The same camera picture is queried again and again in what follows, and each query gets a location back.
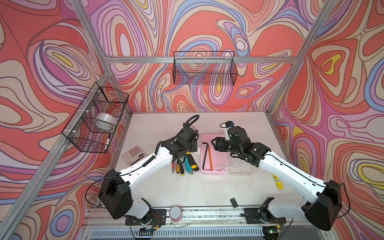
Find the black wire basket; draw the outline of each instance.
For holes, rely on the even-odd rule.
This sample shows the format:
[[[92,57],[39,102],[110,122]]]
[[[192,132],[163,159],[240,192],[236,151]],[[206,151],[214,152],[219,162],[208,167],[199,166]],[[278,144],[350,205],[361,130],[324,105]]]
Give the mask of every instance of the black wire basket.
[[[67,126],[64,128],[64,131],[69,131],[67,135],[63,131],[64,136],[81,152],[108,152],[128,97],[127,93],[116,88],[97,85],[95,95],[74,127],[70,130],[65,130]]]
[[[175,51],[173,83],[234,86],[237,78],[234,55],[233,51]]]

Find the slotted metal strip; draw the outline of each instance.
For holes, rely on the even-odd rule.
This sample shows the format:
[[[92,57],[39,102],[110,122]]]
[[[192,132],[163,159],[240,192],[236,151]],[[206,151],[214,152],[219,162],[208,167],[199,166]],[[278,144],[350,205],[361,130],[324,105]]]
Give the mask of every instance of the slotted metal strip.
[[[138,229],[132,229],[135,237],[140,238],[180,238],[180,237],[256,237],[264,236],[263,227],[163,227],[153,236],[139,236]],[[133,238],[129,228],[93,229],[90,239]]]

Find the pink toolbox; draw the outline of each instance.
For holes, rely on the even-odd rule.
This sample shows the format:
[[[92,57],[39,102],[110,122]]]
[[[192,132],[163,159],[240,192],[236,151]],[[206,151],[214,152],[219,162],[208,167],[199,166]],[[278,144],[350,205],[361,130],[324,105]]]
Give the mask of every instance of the pink toolbox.
[[[200,136],[201,139],[201,172],[206,175],[223,175],[228,171],[228,163],[227,163],[227,152],[219,152],[215,151],[211,141],[215,139],[216,137],[225,137],[224,134],[209,134],[204,133]],[[212,171],[210,167],[209,162],[209,151],[207,151],[207,156],[205,158],[205,166],[203,168],[203,162],[204,162],[204,155],[205,150],[207,149],[207,146],[203,145],[203,142],[208,143],[209,148],[211,150],[211,157],[212,157]]]

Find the pink round speaker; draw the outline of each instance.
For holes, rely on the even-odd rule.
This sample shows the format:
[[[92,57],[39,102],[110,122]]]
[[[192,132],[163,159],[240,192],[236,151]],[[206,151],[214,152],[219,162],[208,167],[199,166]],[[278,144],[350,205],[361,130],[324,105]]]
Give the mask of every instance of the pink round speaker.
[[[181,208],[178,206],[171,207],[169,217],[172,222],[179,222],[181,220]]]

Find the black eraser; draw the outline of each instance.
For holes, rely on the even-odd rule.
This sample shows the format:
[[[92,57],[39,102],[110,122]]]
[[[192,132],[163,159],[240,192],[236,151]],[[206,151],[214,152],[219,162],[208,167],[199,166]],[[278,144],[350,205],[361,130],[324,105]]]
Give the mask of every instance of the black eraser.
[[[239,206],[234,198],[232,198],[230,201],[231,201],[232,206],[233,206],[234,209]]]

